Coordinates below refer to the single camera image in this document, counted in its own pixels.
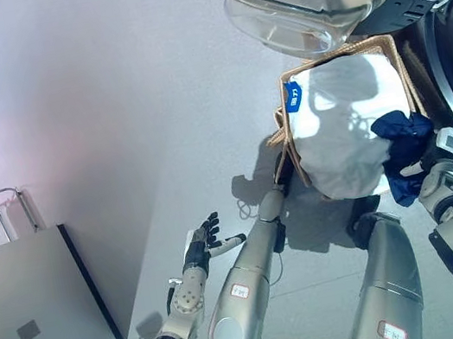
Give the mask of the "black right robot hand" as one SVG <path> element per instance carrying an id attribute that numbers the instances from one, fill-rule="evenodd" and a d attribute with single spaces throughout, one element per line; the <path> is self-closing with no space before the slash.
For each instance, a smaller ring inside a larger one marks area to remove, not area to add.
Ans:
<path id="1" fill-rule="evenodd" d="M 399 173 L 402 177 L 414 176 L 418 173 L 428 173 L 433 165 L 447 159 L 451 159 L 450 153 L 439 148 L 436 144 L 436 139 L 431 139 L 423 155 L 415 163 L 401 169 Z"/>

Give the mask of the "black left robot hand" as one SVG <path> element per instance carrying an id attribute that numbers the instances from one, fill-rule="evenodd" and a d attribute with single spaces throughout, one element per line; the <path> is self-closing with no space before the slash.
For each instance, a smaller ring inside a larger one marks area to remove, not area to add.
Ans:
<path id="1" fill-rule="evenodd" d="M 207 272 L 211 258 L 221 256 L 245 243 L 246 235 L 242 233 L 219 240 L 219 226 L 219 214 L 212 212 L 198 228 L 189 232 L 183 254 L 183 271 L 199 267 Z"/>

